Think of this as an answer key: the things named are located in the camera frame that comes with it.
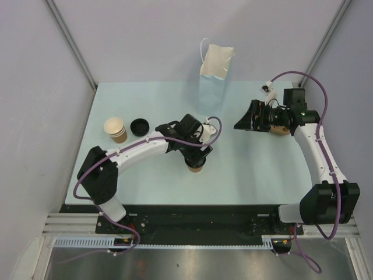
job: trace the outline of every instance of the black mounting plate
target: black mounting plate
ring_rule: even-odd
[[[290,235],[281,223],[278,205],[124,205],[129,215],[119,223],[133,224],[142,244],[244,246],[261,245],[262,235]],[[97,212],[92,205],[64,205],[61,212]],[[129,234],[99,216],[98,234]],[[298,235],[303,234],[298,228]]]

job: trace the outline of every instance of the white wall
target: white wall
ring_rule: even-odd
[[[41,0],[1,1],[0,279],[69,179],[93,93]]]
[[[329,93],[324,121],[329,147],[350,182],[361,189],[356,222],[373,265],[373,1],[354,1],[314,75]],[[322,110],[317,85],[306,86],[311,107]]]
[[[232,80],[304,71],[342,0],[56,0],[96,82],[199,79],[204,37]],[[298,77],[288,76],[298,81]]]

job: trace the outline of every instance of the white paper bag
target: white paper bag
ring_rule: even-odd
[[[232,47],[210,44],[205,59],[202,55],[203,41],[200,43],[202,66],[199,72],[198,112],[203,115],[219,115],[224,100],[226,77],[234,53]]]

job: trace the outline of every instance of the metal floor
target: metal floor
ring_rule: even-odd
[[[305,252],[322,267],[321,275],[314,273],[300,257],[276,258],[267,250],[138,249],[117,257],[96,253],[57,264],[91,249],[54,248],[45,279],[356,279],[344,239],[302,239],[300,242]]]

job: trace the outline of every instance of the black bracket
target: black bracket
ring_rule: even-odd
[[[339,223],[347,223],[360,196],[360,189],[356,183],[347,181],[339,186],[342,195]],[[304,223],[306,225],[333,224],[337,214],[336,193],[335,184],[329,184],[327,181],[314,185],[300,202],[300,214]]]
[[[201,144],[199,138],[202,136],[202,131],[199,135],[196,135],[197,130],[201,126],[202,123],[199,122],[195,117],[190,114],[186,114],[181,121],[173,121],[169,124],[159,125],[156,127],[156,131],[159,131],[166,137],[180,139],[193,144]],[[167,152],[170,151],[180,151],[185,159],[185,163],[189,167],[199,168],[205,164],[206,157],[212,151],[212,147],[207,146],[202,149],[200,147],[170,141]]]
[[[120,224],[134,226],[142,244],[196,245],[196,246],[244,246],[261,245],[262,235],[290,235],[291,224],[282,223],[278,206],[251,206],[251,213],[132,213]],[[97,234],[131,234],[99,216]],[[302,228],[297,233],[303,234]]]
[[[92,148],[78,172],[78,179],[99,160],[106,157],[105,153],[106,151],[102,150],[99,146]],[[100,205],[107,202],[115,195],[117,192],[117,181],[117,163],[106,160],[89,173],[82,181],[82,186],[92,198],[93,202],[96,205]]]

